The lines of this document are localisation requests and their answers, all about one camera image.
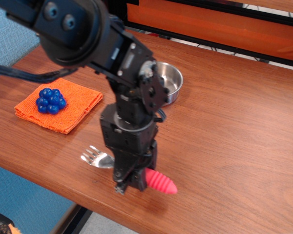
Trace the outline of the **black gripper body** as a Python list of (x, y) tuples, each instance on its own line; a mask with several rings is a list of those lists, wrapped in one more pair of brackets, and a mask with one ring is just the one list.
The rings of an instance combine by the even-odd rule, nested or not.
[(117, 115), (116, 104), (105, 107), (100, 124), (105, 146), (115, 158), (113, 180), (116, 192), (124, 194), (128, 187), (144, 191), (147, 188), (147, 168), (156, 168), (157, 124), (148, 117), (141, 125), (132, 126)]

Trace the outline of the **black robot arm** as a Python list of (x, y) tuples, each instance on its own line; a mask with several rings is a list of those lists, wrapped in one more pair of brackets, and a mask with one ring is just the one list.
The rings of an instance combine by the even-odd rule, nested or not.
[(165, 120), (162, 106), (169, 90), (158, 74), (153, 53), (100, 0), (0, 0), (7, 16), (36, 32), (48, 57), (61, 70), (34, 75), (0, 66), (0, 74), (48, 83), (90, 67), (104, 74), (116, 101), (106, 106), (100, 124), (110, 156), (91, 146), (82, 155), (88, 164), (113, 168), (115, 190), (151, 187), (177, 193), (171, 179), (155, 170), (157, 123)]

